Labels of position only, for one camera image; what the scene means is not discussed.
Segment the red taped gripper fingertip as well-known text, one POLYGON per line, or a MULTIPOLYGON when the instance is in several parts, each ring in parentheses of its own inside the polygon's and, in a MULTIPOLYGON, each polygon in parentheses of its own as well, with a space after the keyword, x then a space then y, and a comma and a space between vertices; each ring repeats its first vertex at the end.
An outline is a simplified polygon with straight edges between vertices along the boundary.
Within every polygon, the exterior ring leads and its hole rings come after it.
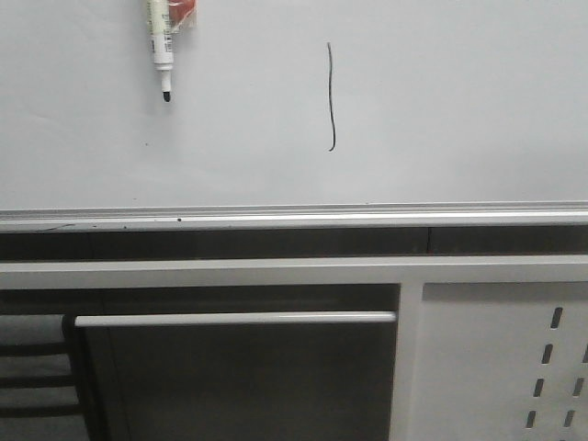
POLYGON ((169 0, 168 5, 173 33, 193 25, 197 15, 197 0, 169 0))

